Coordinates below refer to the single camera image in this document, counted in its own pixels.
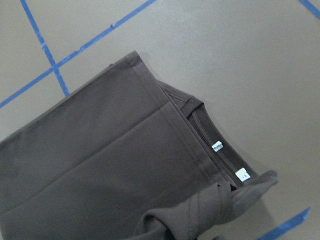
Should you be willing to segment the brown t-shirt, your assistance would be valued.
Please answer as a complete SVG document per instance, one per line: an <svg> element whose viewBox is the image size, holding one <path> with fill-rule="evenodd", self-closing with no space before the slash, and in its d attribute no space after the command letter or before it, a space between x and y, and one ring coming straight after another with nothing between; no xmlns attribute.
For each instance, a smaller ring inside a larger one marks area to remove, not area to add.
<svg viewBox="0 0 320 240"><path fill-rule="evenodd" d="M0 144L5 240L195 240L277 183L133 51Z"/></svg>

